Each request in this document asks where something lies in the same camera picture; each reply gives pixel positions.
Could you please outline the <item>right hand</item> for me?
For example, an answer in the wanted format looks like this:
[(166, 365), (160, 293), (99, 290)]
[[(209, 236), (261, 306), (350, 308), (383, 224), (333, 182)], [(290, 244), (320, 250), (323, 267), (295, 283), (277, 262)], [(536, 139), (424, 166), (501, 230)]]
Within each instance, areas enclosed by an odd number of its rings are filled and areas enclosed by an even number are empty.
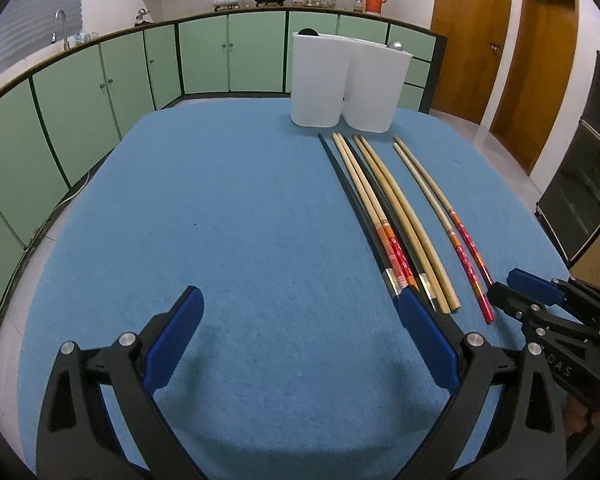
[(575, 434), (583, 432), (588, 426), (600, 429), (600, 410), (591, 411), (574, 396), (568, 394), (562, 412), (562, 422), (564, 423), (566, 440), (569, 440)]

